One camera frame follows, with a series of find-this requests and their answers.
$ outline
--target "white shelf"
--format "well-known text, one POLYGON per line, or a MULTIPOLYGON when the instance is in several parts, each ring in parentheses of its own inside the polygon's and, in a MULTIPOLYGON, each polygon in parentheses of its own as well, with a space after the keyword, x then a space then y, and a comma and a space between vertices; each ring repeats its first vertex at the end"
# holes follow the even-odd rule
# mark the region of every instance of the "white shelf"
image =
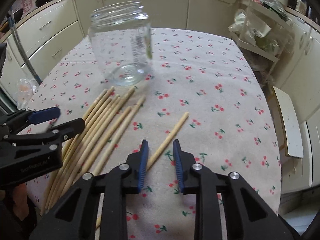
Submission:
POLYGON ((240 3, 242 3, 246 6, 249 6, 252 9, 264 14, 265 16, 269 17, 270 19, 274 20, 276 23, 281 25, 286 30, 288 30, 288 31, 291 30, 291 25, 289 23, 287 23, 283 19, 281 19, 280 16, 277 15, 274 11, 267 9, 266 7, 262 6, 261 4, 256 3, 255 1, 252 1, 252 0, 240 0, 240 3))
POLYGON ((252 51, 254 53, 257 53, 257 54, 259 54, 259 55, 261 55, 261 56, 263 56, 263 57, 265 57, 275 63, 278 62, 279 59, 277 57, 273 56, 270 53, 265 52, 263 49, 260 49, 257 46, 253 46, 247 42, 242 41, 241 39, 239 39, 239 37, 235 33, 230 32, 230 35, 238 47, 241 47, 241 48, 247 49, 249 51, 252 51))

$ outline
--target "white plastic bag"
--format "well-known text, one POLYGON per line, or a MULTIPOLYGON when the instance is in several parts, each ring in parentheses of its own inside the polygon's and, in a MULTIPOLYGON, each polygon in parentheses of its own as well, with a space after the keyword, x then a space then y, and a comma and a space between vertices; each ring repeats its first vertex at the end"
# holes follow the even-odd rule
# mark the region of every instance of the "white plastic bag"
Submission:
POLYGON ((26 108, 29 100, 38 89, 35 79, 21 78, 17 83, 18 92, 16 92, 17 108, 26 108))

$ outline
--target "frying pan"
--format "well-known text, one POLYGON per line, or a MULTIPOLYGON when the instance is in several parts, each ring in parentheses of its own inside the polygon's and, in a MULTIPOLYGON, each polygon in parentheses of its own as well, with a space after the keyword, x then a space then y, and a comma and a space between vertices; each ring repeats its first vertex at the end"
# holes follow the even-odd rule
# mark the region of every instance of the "frying pan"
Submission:
MULTIPOLYGON (((15 23, 21 20, 22 15, 23 15, 23 8, 19 9, 13 14, 15 23)), ((0 31, 2 33, 6 33, 8 30, 10 30, 10 27, 8 24, 8 20, 6 20, 6 22, 1 26, 0 31)))

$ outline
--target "drawer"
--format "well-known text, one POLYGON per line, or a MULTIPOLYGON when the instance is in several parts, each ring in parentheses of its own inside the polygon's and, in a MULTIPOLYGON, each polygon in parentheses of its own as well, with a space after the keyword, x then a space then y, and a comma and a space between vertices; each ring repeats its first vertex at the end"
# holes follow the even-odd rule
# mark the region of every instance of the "drawer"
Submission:
POLYGON ((82 33, 79 22, 76 21, 53 36, 29 58, 34 70, 42 81, 55 65, 81 40, 82 33))
MULTIPOLYGON (((24 22, 18 27, 18 35, 27 57, 76 20, 72 0, 62 0, 24 22)), ((17 48, 16 51, 14 47, 12 49, 14 55, 19 54, 17 48)))
POLYGON ((7 44, 7 57, 4 61, 3 72, 0 78, 0 87, 4 93, 16 104, 15 93, 18 91, 17 83, 20 78, 26 78, 26 74, 22 71, 20 65, 12 54, 10 45, 7 44))

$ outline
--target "drawer handle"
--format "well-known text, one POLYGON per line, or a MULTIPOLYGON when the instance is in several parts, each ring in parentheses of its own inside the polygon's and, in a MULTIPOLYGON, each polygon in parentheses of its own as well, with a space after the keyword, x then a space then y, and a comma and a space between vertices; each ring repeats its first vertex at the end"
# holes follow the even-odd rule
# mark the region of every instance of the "drawer handle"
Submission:
POLYGON ((307 36, 307 32, 303 32, 303 35, 301 36, 300 38, 300 43, 299 43, 299 49, 302 48, 302 45, 303 45, 303 38, 307 36))
POLYGON ((52 57, 54 57, 55 55, 57 55, 60 51, 62 51, 62 48, 60 48, 55 54, 53 54, 52 57))
POLYGON ((47 22, 45 25, 43 25, 42 27, 40 27, 39 30, 42 30, 43 27, 46 27, 46 26, 47 26, 49 23, 51 23, 51 22, 52 22, 52 21, 47 22))

